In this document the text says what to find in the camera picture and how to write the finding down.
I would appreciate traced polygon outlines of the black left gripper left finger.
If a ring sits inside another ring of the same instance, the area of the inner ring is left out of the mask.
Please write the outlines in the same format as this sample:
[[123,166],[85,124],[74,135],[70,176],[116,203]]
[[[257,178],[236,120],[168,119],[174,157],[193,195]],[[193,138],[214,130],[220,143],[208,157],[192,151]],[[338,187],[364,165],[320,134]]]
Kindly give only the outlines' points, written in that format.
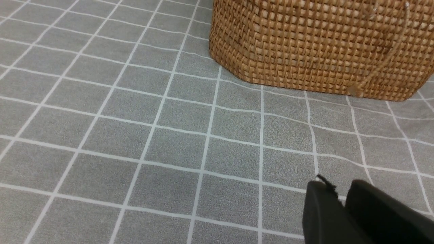
[[336,186],[324,176],[307,185],[302,229],[306,244],[372,244],[338,199]]

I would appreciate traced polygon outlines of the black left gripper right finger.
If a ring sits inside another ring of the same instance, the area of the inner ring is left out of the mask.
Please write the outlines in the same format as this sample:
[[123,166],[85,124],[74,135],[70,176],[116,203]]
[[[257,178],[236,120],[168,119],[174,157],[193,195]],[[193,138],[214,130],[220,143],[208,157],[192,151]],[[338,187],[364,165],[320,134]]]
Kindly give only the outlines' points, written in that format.
[[433,220],[363,180],[351,183],[345,209],[371,244],[432,244]]

